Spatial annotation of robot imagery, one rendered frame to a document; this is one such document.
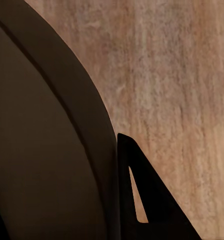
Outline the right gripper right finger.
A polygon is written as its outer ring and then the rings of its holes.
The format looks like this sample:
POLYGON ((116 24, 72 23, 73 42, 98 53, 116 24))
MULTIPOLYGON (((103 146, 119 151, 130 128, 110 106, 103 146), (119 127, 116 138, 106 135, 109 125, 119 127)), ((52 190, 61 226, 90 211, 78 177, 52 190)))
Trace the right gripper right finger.
POLYGON ((117 134, 121 240, 202 240, 136 141, 117 134), (137 220, 129 167, 148 223, 137 220))

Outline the cauldron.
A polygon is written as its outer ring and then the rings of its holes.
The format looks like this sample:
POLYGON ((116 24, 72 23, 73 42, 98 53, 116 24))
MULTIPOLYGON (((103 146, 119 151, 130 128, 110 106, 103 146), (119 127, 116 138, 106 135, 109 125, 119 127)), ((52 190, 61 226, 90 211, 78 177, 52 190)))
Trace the cauldron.
POLYGON ((121 240, 107 109, 24 0, 0 0, 0 216, 11 240, 121 240))

